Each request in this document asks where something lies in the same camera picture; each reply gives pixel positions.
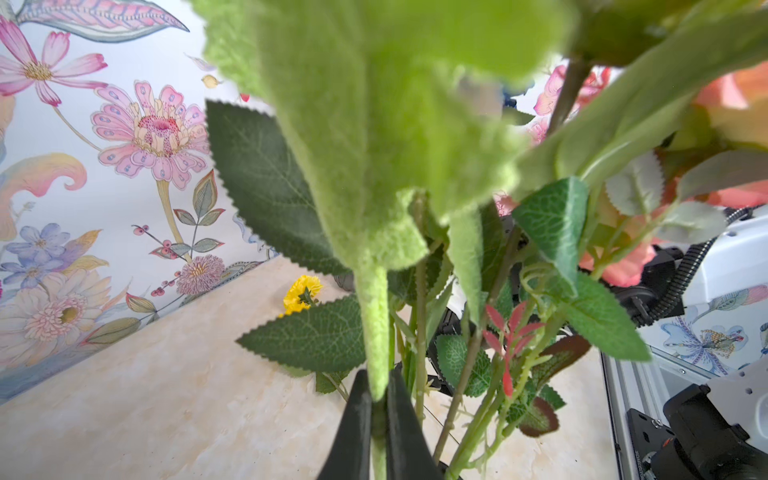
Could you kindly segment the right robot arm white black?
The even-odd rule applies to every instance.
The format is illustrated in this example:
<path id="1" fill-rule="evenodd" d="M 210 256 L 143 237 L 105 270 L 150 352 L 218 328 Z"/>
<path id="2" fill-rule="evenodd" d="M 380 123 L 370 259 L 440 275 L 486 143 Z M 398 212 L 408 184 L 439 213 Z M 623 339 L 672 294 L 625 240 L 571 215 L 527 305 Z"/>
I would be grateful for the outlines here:
<path id="1" fill-rule="evenodd" d="M 728 227 L 719 237 L 685 249 L 658 247 L 638 285 L 610 288 L 636 325 L 651 326 L 767 283 L 767 207 L 725 213 Z"/>

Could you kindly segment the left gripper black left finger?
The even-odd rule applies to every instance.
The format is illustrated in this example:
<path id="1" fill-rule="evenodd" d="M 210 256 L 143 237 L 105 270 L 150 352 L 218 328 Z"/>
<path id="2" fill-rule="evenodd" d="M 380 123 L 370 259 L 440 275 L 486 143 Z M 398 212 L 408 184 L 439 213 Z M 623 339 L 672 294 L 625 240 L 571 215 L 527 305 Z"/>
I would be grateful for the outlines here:
<path id="1" fill-rule="evenodd" d="M 368 373 L 359 370 L 333 444 L 318 480 L 368 480 L 372 431 L 372 397 Z"/>

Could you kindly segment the tall yellow blossom sprig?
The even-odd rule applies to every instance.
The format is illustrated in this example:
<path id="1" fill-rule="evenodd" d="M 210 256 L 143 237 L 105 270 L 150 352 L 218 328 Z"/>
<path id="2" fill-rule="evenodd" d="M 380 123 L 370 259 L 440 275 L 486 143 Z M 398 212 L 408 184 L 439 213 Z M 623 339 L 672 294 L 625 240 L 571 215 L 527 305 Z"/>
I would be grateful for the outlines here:
<path id="1" fill-rule="evenodd" d="M 460 94 L 526 82 L 575 24 L 563 1 L 197 1 L 206 55 L 273 106 L 334 257 L 354 275 L 372 397 L 370 457 L 387 478 L 388 274 L 418 267 L 424 197 L 449 234 L 470 316 L 487 318 L 478 210 L 517 185 L 518 139 Z"/>

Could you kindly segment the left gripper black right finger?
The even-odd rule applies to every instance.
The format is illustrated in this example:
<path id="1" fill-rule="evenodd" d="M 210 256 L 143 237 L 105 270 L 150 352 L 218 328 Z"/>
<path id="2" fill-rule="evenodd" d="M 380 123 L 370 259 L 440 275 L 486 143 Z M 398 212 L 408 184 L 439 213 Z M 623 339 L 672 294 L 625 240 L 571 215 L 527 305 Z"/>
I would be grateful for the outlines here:
<path id="1" fill-rule="evenodd" d="M 386 455 L 389 480 L 442 480 L 426 443 L 399 369 L 390 371 L 386 393 Z"/>

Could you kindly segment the yellow carnation flower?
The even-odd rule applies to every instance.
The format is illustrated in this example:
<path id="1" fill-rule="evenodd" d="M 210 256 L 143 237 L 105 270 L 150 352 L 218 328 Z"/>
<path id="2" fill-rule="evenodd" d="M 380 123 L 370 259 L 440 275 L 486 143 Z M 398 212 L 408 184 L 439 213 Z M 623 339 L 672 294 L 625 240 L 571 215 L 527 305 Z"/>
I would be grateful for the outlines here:
<path id="1" fill-rule="evenodd" d="M 302 275 L 283 297 L 283 314 L 288 316 L 307 310 L 319 304 L 318 294 L 323 285 L 318 277 Z"/>

